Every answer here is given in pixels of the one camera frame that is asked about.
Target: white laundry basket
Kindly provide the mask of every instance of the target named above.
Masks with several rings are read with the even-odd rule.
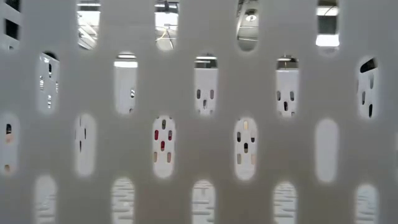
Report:
[[[155,1],[101,0],[92,50],[76,0],[0,3],[0,223],[397,223],[398,1],[339,0],[333,54],[316,0],[260,0],[243,52],[237,1],[181,1],[169,51]]]

